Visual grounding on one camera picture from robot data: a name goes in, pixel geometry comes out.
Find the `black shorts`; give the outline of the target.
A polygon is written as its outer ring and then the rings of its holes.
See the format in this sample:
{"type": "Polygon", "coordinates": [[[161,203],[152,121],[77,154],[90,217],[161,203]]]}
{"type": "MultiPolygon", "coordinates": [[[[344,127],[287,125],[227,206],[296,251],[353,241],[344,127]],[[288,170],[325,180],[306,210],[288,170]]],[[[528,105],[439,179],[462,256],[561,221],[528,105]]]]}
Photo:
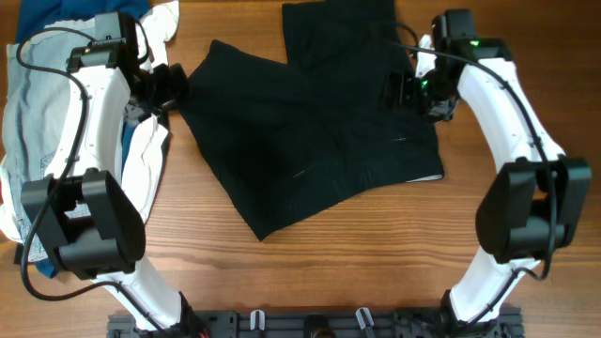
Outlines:
{"type": "Polygon", "coordinates": [[[287,60],[214,40],[180,112],[257,238],[381,186],[443,177],[436,130],[387,108],[392,72],[414,75],[391,1],[285,4],[287,60]]]}

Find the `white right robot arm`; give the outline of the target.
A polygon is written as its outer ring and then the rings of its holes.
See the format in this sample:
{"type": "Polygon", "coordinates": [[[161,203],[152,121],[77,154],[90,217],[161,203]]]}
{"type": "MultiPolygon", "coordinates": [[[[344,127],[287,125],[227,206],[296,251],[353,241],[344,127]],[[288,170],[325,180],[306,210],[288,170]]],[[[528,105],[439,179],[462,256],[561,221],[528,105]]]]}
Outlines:
{"type": "Polygon", "coordinates": [[[575,235],[592,170],[547,134],[502,40],[463,38],[447,49],[411,51],[421,92],[435,103],[465,101],[496,165],[475,215],[480,247],[443,302],[446,329],[470,330],[496,320],[523,277],[546,279],[553,254],[575,235]]]}

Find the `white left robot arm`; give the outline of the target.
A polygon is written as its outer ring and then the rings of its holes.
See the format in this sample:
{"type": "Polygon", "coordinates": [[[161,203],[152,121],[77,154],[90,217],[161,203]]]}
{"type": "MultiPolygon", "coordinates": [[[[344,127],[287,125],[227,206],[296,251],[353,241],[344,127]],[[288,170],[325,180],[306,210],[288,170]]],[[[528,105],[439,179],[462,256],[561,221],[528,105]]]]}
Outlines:
{"type": "Polygon", "coordinates": [[[137,43],[108,35],[71,51],[63,76],[75,89],[58,159],[44,178],[24,183],[22,203],[32,223],[25,245],[38,238],[51,262],[90,285],[44,295],[21,268],[35,298],[74,299],[107,289],[131,313],[141,337],[186,337],[201,330],[188,301],[146,257],[141,215],[118,182],[123,113],[130,102],[163,113],[189,92],[180,65],[140,68],[137,43]]]}

